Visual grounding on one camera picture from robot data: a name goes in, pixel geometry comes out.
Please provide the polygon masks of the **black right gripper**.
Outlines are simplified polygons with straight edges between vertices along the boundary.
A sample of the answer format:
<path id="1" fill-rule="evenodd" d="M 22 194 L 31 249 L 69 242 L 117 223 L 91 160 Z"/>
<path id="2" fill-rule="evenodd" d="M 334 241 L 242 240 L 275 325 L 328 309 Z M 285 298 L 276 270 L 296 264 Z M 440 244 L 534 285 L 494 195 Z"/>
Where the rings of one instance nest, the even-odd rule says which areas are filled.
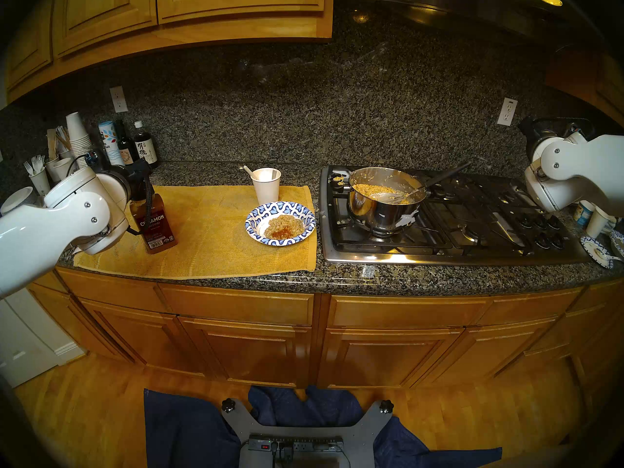
<path id="1" fill-rule="evenodd" d="M 552 130 L 539 127 L 539 125 L 551 126 L 553 123 L 553 117 L 525 117 L 519 122 L 518 129 L 527 140 L 526 155 L 528 158 L 534 157 L 535 151 L 544 140 L 554 137 Z"/>

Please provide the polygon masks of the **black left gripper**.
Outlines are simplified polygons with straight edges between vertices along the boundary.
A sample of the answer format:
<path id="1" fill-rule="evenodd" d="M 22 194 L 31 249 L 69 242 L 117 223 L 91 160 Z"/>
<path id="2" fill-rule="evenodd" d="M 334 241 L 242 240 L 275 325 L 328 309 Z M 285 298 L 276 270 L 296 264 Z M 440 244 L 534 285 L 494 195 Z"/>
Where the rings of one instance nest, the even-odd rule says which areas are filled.
<path id="1" fill-rule="evenodd" d="M 120 174 L 123 181 L 128 184 L 126 187 L 128 200 L 146 200 L 150 194 L 153 194 L 149 179 L 152 169 L 145 159 L 138 159 L 126 166 L 115 165 L 115 173 Z"/>

